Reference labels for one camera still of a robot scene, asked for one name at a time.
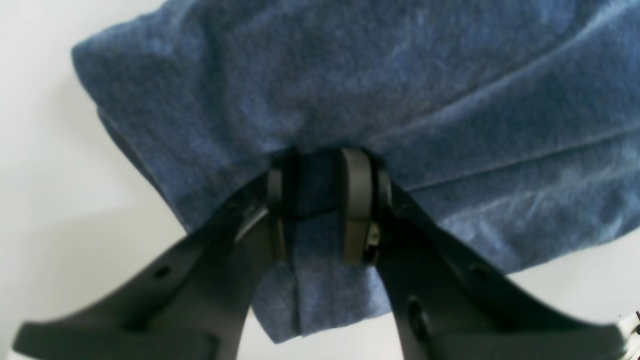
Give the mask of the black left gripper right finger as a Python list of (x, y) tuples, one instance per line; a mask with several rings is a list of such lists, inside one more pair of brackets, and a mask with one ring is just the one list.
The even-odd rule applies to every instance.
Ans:
[(341, 150), (343, 262), (372, 265), (405, 360), (623, 360), (628, 335), (528, 294), (439, 228), (381, 161)]

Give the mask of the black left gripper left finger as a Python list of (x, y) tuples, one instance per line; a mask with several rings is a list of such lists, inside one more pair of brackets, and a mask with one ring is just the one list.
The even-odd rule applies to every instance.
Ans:
[(256, 287), (286, 259), (284, 172), (274, 167), (108, 296), (25, 322), (16, 353), (38, 360), (235, 360)]

